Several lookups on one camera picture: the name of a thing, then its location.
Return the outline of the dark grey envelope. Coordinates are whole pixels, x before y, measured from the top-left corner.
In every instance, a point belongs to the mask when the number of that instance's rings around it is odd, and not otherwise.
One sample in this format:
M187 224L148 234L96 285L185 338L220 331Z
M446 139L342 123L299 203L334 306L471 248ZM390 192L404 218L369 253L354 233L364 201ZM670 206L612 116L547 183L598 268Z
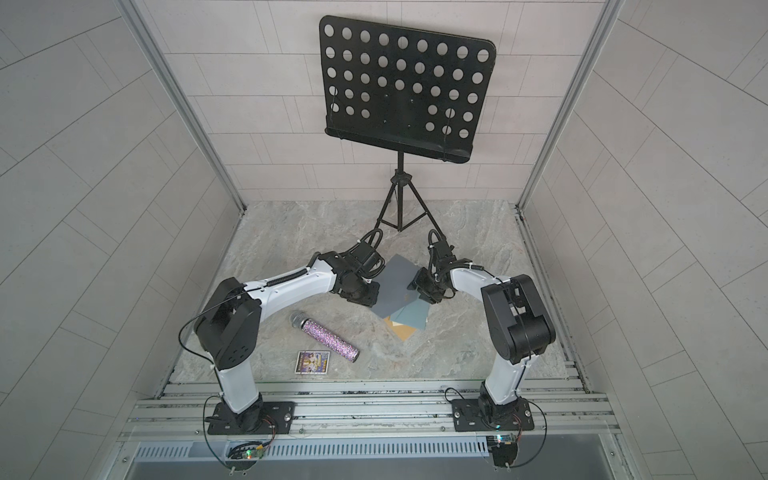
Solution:
M380 288L372 312L380 318L386 318L416 301L419 294L409 286L419 270L417 265L401 255L392 257L374 279Z

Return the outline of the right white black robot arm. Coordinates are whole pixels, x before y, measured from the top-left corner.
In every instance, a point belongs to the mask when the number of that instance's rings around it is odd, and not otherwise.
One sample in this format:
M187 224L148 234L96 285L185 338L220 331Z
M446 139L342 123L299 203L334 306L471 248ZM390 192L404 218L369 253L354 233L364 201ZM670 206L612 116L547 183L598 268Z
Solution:
M481 383L477 399L451 402L458 432L531 431L530 402L520 395L522 381L534 362L556 341L550 315L532 278L500 277L469 259L459 259L438 235L428 246L429 263L409 288L437 304L450 293L466 293L480 301L496 357Z

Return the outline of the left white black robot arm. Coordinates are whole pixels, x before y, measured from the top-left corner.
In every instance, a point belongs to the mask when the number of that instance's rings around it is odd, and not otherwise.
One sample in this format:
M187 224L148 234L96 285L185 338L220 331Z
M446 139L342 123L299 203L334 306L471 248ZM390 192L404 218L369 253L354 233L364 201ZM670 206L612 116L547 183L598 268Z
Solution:
M333 293L350 303L372 307L379 284L373 279L385 260L372 247L358 244L338 253L315 254L301 268L269 279L222 281L194 321L194 332L222 393L209 418L214 435L257 433L282 425L262 411L264 401L251 372L260 324L272 314L309 297Z

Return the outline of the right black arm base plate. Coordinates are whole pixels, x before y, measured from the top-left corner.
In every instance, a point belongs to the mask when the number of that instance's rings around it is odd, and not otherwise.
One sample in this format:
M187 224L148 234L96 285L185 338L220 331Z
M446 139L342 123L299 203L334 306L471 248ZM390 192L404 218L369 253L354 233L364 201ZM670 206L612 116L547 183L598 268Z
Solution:
M525 432L535 428L530 403L522 397L506 405L490 399L453 399L450 401L457 432Z

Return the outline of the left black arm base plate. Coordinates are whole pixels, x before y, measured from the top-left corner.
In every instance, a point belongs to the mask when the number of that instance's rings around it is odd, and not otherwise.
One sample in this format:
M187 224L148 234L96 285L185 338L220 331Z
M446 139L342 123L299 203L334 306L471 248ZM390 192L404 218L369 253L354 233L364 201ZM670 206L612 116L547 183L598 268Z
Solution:
M234 413L224 401L206 416L209 435L288 434L295 413L295 402L256 402L241 413Z

